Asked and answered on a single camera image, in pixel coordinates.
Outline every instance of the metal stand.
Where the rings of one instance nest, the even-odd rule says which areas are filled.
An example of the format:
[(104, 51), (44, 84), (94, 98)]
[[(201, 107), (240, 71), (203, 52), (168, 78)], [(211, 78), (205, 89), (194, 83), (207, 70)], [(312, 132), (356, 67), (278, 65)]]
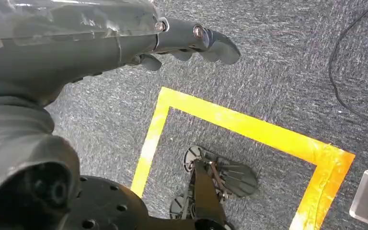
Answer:
[(257, 186), (253, 172), (199, 146), (189, 148), (183, 164), (191, 179), (184, 194), (172, 202), (172, 219), (149, 217), (143, 201), (118, 183), (83, 176), (63, 229), (233, 230), (222, 203), (230, 194), (252, 194)]

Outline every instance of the wheel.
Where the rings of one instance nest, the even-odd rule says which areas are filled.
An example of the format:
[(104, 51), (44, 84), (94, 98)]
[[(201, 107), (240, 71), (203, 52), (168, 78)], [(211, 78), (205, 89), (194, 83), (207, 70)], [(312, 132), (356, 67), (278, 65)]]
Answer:
[(198, 146), (191, 146), (184, 154), (183, 166), (187, 173), (191, 173), (193, 170), (193, 161), (201, 159), (201, 148)]
[(226, 230), (235, 230), (235, 227), (234, 227), (231, 223), (226, 222), (226, 221), (225, 221), (225, 226), (224, 226), (224, 228), (225, 228)]
[(181, 219), (184, 203), (184, 195), (179, 195), (172, 201), (170, 205), (170, 219)]

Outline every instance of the gray carpet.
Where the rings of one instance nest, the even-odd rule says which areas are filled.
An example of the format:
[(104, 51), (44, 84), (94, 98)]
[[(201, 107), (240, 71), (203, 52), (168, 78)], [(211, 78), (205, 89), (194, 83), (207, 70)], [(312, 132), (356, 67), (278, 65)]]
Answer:
[[(162, 86), (228, 107), (356, 155), (322, 229), (368, 229), (349, 207), (368, 169), (368, 123), (335, 99), (326, 67), (336, 36), (368, 0), (156, 0), (169, 17), (224, 32), (242, 52), (232, 66), (163, 56), (157, 72), (125, 67), (65, 88), (48, 107), (56, 133), (70, 140), (83, 174), (130, 186)], [(341, 43), (334, 73), (343, 98), (368, 115), (368, 17)], [(231, 199), (226, 212), (239, 230), (288, 229), (313, 165), (180, 111), (171, 110), (150, 171), (144, 201), (168, 216), (185, 186), (180, 160), (198, 144), (259, 169), (260, 190)]]

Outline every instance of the mounting hole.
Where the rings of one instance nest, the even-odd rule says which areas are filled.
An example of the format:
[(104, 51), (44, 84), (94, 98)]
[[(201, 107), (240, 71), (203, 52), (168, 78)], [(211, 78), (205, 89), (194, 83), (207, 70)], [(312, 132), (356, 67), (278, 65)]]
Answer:
[(124, 212), (127, 210), (127, 207), (125, 205), (118, 205), (116, 206), (116, 209), (120, 212)]
[(67, 199), (67, 186), (62, 181), (56, 181), (50, 190), (50, 200), (55, 205), (62, 205)]
[(64, 184), (58, 184), (55, 188), (54, 194), (56, 197), (63, 197), (66, 194), (66, 187)]
[(82, 227), (84, 229), (92, 229), (94, 226), (95, 226), (95, 220), (93, 219), (84, 220), (84, 222), (82, 222)]
[(112, 190), (112, 191), (116, 191), (116, 190), (118, 190), (118, 189), (119, 189), (119, 188), (118, 188), (118, 187), (116, 187), (115, 185), (111, 185), (111, 186), (110, 186), (110, 188), (111, 188), (111, 190)]

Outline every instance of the robotic hand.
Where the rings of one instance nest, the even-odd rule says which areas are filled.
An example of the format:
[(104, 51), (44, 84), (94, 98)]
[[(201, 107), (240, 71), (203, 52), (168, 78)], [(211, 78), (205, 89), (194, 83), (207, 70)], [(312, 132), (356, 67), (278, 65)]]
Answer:
[(79, 159), (44, 106), (64, 85), (151, 54), (235, 63), (223, 34), (161, 17), (148, 0), (0, 0), (0, 229), (62, 229)]

